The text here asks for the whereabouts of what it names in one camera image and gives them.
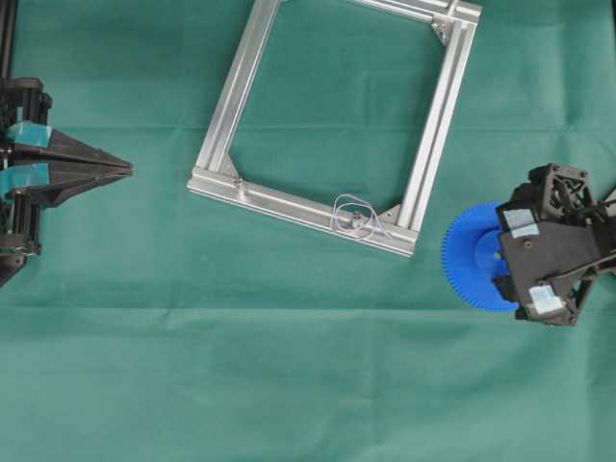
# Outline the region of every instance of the cable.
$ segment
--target cable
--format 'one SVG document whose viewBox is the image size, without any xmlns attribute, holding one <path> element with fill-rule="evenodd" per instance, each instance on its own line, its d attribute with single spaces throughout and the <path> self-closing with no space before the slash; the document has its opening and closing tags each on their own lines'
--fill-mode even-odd
<svg viewBox="0 0 616 462">
<path fill-rule="evenodd" d="M 343 226 L 340 223 L 340 214 L 348 207 L 366 209 L 370 212 L 370 217 L 365 219 L 366 217 L 358 214 L 351 219 L 350 226 Z M 329 227 L 334 233 L 341 234 L 356 241 L 371 239 L 376 230 L 379 230 L 387 238 L 393 239 L 392 235 L 383 226 L 383 223 L 371 203 L 353 194 L 341 194 L 336 198 L 329 221 Z"/>
</svg>

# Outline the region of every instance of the white label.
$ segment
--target white label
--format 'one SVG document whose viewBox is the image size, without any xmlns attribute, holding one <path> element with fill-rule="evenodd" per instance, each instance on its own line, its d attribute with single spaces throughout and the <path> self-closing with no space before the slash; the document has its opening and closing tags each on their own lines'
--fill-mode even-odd
<svg viewBox="0 0 616 462">
<path fill-rule="evenodd" d="M 535 310 L 540 315 L 557 311 L 565 306 L 560 297 L 554 293 L 552 286 L 536 286 L 531 288 L 529 292 Z"/>
<path fill-rule="evenodd" d="M 513 239 L 524 236 L 539 236 L 539 228 L 529 209 L 505 210 L 504 219 L 511 229 Z"/>
</svg>

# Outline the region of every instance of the green fabric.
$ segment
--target green fabric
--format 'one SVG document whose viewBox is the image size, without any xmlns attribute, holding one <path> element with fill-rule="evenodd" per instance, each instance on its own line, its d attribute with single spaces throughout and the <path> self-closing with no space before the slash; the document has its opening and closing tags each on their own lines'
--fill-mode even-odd
<svg viewBox="0 0 616 462">
<path fill-rule="evenodd" d="M 136 175 L 44 214 L 2 289 L 7 461 L 609 461 L 616 281 L 579 326 L 466 305 L 456 216 L 547 162 L 616 183 L 609 0 L 484 0 L 417 254 L 406 260 L 191 195 L 250 0 L 22 0 L 14 75 L 59 130 Z M 333 203 L 399 200 L 443 48 L 339 0 L 284 4 L 233 157 Z"/>
</svg>

